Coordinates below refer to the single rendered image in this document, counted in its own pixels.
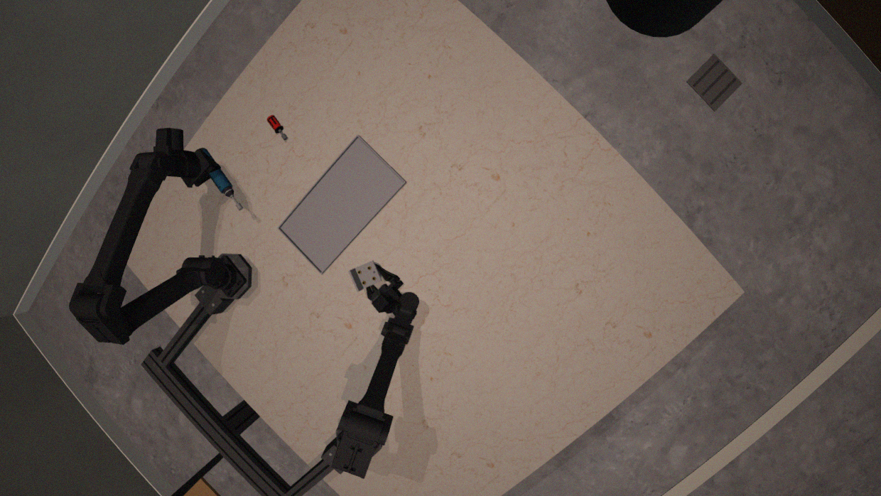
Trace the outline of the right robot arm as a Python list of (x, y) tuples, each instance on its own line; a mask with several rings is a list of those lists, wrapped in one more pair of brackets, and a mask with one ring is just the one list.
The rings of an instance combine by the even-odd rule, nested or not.
[(366, 394), (359, 403), (349, 400), (342, 413), (337, 428), (341, 430), (337, 437), (337, 455), (334, 456), (331, 467), (363, 479), (374, 451), (379, 444), (384, 446), (388, 438), (393, 416), (384, 413), (384, 401), (397, 360), (414, 331), (411, 322), (417, 315), (419, 305), (416, 294), (401, 294), (397, 287), (389, 288), (386, 293), (378, 289), (372, 294), (371, 300), (379, 313), (386, 312), (388, 315), (397, 307), (393, 312), (395, 318), (389, 318), (383, 325), (382, 354)]

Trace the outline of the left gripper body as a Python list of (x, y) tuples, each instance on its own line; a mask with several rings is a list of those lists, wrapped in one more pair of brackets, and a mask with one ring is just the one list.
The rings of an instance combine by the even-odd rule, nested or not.
[(192, 159), (185, 158), (188, 167), (184, 176), (181, 176), (189, 177), (181, 178), (188, 188), (193, 188), (194, 183), (201, 183), (201, 181), (203, 181), (203, 178), (205, 178), (207, 174), (212, 172), (212, 170), (214, 169), (212, 162), (209, 161), (207, 156), (205, 157), (205, 155), (203, 155), (205, 154), (205, 152), (203, 152), (201, 149), (197, 149), (197, 151), (195, 151), (195, 154), (197, 154), (200, 161), (192, 161)]

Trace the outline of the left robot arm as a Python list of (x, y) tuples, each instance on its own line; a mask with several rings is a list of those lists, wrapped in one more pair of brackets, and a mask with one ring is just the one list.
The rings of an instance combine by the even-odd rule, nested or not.
[(166, 176), (184, 176), (185, 158), (200, 161), (195, 152), (183, 151), (183, 130), (164, 128), (156, 130), (153, 152), (140, 152), (133, 160), (102, 248), (84, 283), (77, 283), (69, 304), (77, 322), (99, 343), (127, 344), (134, 330), (203, 284), (221, 289), (229, 298), (247, 282), (228, 256), (190, 257), (173, 278), (121, 306), (127, 293), (120, 286), (121, 279), (151, 200)]

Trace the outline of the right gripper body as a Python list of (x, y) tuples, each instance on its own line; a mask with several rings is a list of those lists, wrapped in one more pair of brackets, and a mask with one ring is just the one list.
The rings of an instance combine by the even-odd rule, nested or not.
[[(382, 286), (379, 287), (379, 290), (383, 291), (383, 293), (386, 293), (386, 292), (389, 290), (389, 288), (391, 288), (391, 287), (397, 287), (397, 289), (400, 288), (401, 285), (404, 284), (404, 283), (401, 282), (401, 280), (399, 280), (399, 279), (400, 279), (400, 278), (392, 278), (392, 279), (389, 281), (390, 283), (391, 283), (391, 281), (392, 281), (392, 283), (391, 283), (389, 286), (388, 286), (388, 284), (382, 284)], [(399, 280), (399, 281), (398, 281), (398, 280)], [(397, 282), (397, 281), (398, 281), (398, 282)], [(393, 312), (395, 309), (396, 309), (396, 308), (393, 308), (391, 311)]]

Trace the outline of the grey l-shaped metal bracket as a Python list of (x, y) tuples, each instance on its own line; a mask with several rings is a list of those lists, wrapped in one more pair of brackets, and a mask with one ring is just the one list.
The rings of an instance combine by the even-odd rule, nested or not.
[[(370, 270), (367, 269), (368, 266), (371, 266)], [(361, 274), (357, 274), (357, 271), (361, 271)], [(376, 269), (374, 261), (366, 262), (366, 264), (357, 266), (356, 268), (351, 269), (351, 271), (348, 272), (349, 275), (351, 275), (351, 279), (353, 280), (353, 284), (358, 293), (363, 288), (367, 288), (372, 284), (377, 284), (379, 283), (379, 281), (382, 281), (382, 279), (379, 278), (379, 272)], [(374, 276), (376, 278), (375, 280), (373, 280)], [(366, 281), (366, 284), (362, 284), (362, 281)]]

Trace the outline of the red-handled nut driver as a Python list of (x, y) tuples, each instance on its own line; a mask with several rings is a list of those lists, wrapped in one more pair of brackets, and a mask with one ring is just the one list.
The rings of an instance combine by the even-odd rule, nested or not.
[[(268, 122), (269, 125), (271, 125), (271, 127), (275, 130), (275, 133), (276, 133), (276, 134), (277, 134), (277, 133), (282, 133), (283, 126), (281, 126), (281, 124), (279, 124), (279, 121), (278, 121), (278, 119), (275, 117), (275, 115), (269, 115), (269, 117), (267, 118), (267, 122)], [(285, 139), (285, 140), (287, 140), (287, 138), (288, 138), (288, 137), (286, 136), (286, 134), (283, 134), (283, 133), (282, 133), (281, 136), (282, 136), (283, 139)]]

